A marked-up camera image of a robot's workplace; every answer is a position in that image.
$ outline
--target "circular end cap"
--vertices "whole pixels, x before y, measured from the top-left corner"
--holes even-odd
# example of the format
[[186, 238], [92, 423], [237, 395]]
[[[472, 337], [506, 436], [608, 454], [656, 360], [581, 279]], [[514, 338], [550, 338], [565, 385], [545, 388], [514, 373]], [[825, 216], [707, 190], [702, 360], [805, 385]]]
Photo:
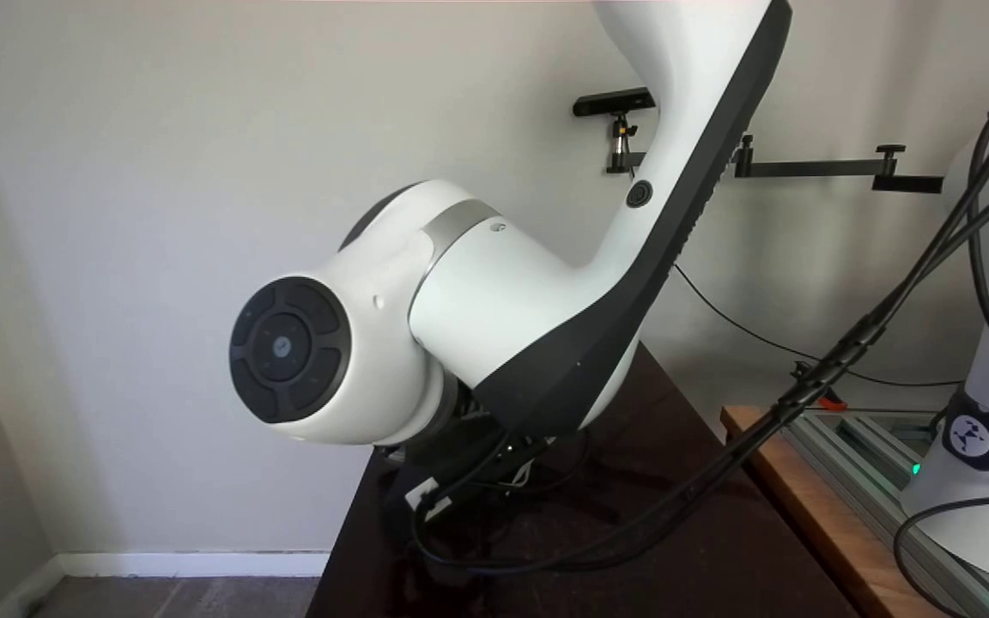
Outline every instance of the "circular end cap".
[[960, 457], [980, 460], [989, 454], [989, 428], [976, 416], [956, 416], [949, 424], [949, 445]]
[[654, 192], [656, 192], [654, 182], [636, 182], [630, 192], [630, 205], [632, 209], [647, 205], [654, 198]]
[[265, 284], [230, 334], [230, 376], [265, 423], [319, 413], [351, 362], [351, 319], [336, 295], [314, 279]]

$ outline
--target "wooden table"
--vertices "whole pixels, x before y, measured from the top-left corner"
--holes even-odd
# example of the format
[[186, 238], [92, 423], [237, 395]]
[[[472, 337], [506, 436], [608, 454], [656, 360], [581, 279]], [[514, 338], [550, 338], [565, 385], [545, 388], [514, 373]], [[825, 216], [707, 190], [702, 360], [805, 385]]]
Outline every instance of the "wooden table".
[[[763, 413], [767, 407], [727, 405], [727, 436], [749, 428]], [[907, 584], [889, 541], [812, 468], [793, 436], [774, 436], [752, 457], [752, 472], [867, 614], [940, 614]]]
[[[565, 490], [519, 507], [493, 538], [494, 556], [552, 556], [630, 522], [654, 499], [703, 468], [720, 443], [649, 352], [592, 436], [592, 457], [569, 468]], [[509, 618], [654, 618], [654, 614], [854, 614], [839, 584], [807, 551], [767, 493], [736, 472], [654, 551], [578, 575], [480, 581], [446, 590], [422, 564], [396, 551], [382, 528], [382, 460], [364, 471], [334, 546], [316, 618], [382, 614], [509, 614]]]

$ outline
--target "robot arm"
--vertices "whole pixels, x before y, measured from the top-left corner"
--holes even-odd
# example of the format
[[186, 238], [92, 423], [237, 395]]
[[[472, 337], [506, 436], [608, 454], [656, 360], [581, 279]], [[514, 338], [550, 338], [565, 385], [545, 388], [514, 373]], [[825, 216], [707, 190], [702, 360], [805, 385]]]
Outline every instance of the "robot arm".
[[788, 0], [599, 0], [661, 105], [656, 144], [584, 269], [450, 182], [390, 197], [323, 272], [265, 284], [234, 388], [279, 431], [404, 443], [459, 376], [499, 424], [557, 439], [619, 391], [789, 27]]

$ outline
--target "wire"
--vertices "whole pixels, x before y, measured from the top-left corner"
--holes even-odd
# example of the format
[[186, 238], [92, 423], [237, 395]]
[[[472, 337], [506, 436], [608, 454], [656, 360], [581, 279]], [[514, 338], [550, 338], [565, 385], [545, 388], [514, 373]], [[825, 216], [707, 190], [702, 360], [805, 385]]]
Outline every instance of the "wire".
[[[727, 314], [720, 306], [715, 306], [702, 284], [679, 269], [675, 264], [675, 272], [692, 284], [692, 290], [724, 322], [733, 322], [736, 330], [743, 330], [746, 337], [767, 343], [767, 346], [777, 346], [782, 352], [793, 352], [793, 356], [805, 356], [805, 360], [818, 360], [818, 352], [807, 352], [802, 346], [789, 346], [789, 343], [781, 343], [781, 338], [771, 338], [763, 334], [755, 334], [752, 327], [740, 322], [736, 314]], [[961, 381], [889, 381], [889, 376], [877, 376], [877, 373], [864, 373], [864, 369], [849, 369], [849, 376], [854, 381], [870, 381], [870, 385], [886, 385], [886, 388], [960, 388]]]
[[898, 534], [893, 534], [893, 556], [898, 556], [898, 567], [905, 568], [907, 584], [925, 597], [932, 601], [938, 612], [944, 614], [956, 614], [961, 618], [961, 612], [949, 609], [944, 601], [938, 601], [928, 587], [920, 587], [920, 581], [907, 568], [907, 556], [905, 556], [905, 546], [907, 546], [907, 533], [913, 524], [920, 524], [925, 517], [936, 517], [936, 515], [944, 515], [944, 511], [961, 511], [961, 507], [986, 507], [989, 503], [989, 493], [986, 499], [970, 499], [970, 502], [944, 502], [944, 503], [936, 503], [936, 507], [925, 507], [925, 511], [913, 511], [912, 517], [900, 522]]
[[[986, 155], [986, 144], [989, 144], [989, 121], [983, 128], [983, 132], [976, 136], [976, 148], [973, 148], [973, 174], [980, 170], [983, 166], [983, 155]], [[973, 281], [976, 281], [976, 301], [980, 301], [980, 313], [983, 313], [983, 322], [989, 330], [989, 281], [986, 281], [986, 264], [983, 264], [983, 243], [980, 238], [970, 239], [970, 261], [973, 261]]]
[[[970, 190], [956, 203], [950, 216], [940, 222], [928, 251], [913, 261], [907, 279], [874, 310], [867, 313], [820, 360], [814, 369], [798, 376], [793, 388], [788, 388], [771, 413], [752, 423], [743, 436], [736, 436], [707, 468], [702, 468], [693, 477], [675, 483], [654, 507], [636, 515], [632, 522], [613, 528], [608, 534], [584, 541], [565, 556], [550, 560], [454, 560], [431, 549], [422, 534], [425, 511], [437, 503], [437, 493], [425, 493], [411, 517], [411, 538], [419, 551], [433, 567], [459, 568], [472, 575], [524, 575], [524, 573], [581, 573], [581, 568], [606, 568], [627, 560], [636, 560], [661, 546], [696, 503], [707, 490], [715, 490], [720, 480], [733, 477], [771, 436], [777, 436], [782, 424], [789, 424], [814, 397], [820, 397], [834, 381], [849, 373], [852, 362], [867, 356], [867, 350], [886, 334], [886, 327], [898, 319], [898, 313], [907, 306], [913, 287], [938, 272], [961, 243], [973, 239], [989, 222], [989, 205], [970, 221], [973, 203], [980, 198], [983, 186], [989, 182], [989, 155], [980, 166], [980, 170], [970, 178]], [[627, 541], [613, 549], [619, 538], [630, 538], [632, 533], [649, 533], [638, 541]]]

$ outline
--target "metal bracket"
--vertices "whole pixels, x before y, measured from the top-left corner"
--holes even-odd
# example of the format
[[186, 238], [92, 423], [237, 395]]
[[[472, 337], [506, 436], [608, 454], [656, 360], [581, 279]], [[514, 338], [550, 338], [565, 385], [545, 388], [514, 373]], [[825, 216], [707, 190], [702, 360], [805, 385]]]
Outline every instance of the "metal bracket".
[[755, 162], [752, 132], [736, 152], [736, 178], [782, 178], [782, 174], [874, 174], [874, 192], [940, 192], [940, 174], [898, 174], [905, 144], [881, 144], [881, 159], [854, 162]]
[[649, 88], [619, 88], [619, 94], [599, 94], [575, 100], [575, 118], [613, 118], [608, 123], [608, 174], [636, 174], [643, 166], [643, 152], [632, 152], [632, 136], [638, 132], [638, 123], [630, 123], [632, 111], [656, 105]]

